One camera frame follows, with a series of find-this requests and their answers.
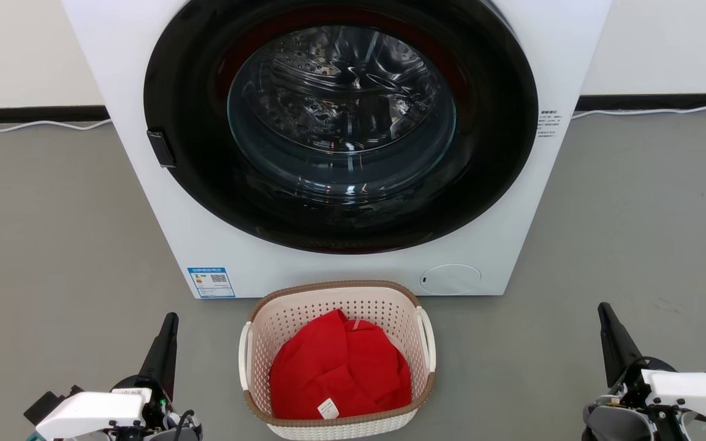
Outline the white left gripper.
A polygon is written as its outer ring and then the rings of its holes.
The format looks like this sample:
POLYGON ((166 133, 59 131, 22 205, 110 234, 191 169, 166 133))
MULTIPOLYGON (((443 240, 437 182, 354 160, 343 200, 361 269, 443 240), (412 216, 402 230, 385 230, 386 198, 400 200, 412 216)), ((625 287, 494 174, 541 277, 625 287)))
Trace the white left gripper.
POLYGON ((175 369, 179 317, 169 312, 146 354, 139 375, 107 393, 75 389, 53 396, 53 408, 36 422, 45 440, 73 440, 99 433, 107 440, 149 440, 174 434, 175 369))

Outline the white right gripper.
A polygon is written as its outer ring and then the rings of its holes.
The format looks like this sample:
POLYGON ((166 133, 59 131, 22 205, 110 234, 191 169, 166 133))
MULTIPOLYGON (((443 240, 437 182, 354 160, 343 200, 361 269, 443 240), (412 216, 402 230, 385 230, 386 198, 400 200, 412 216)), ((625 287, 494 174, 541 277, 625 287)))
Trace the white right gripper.
POLYGON ((706 424, 706 373, 628 368, 642 357, 633 338, 610 303, 598 305, 598 316, 611 388, 598 399, 599 440, 690 440, 688 425, 706 424))

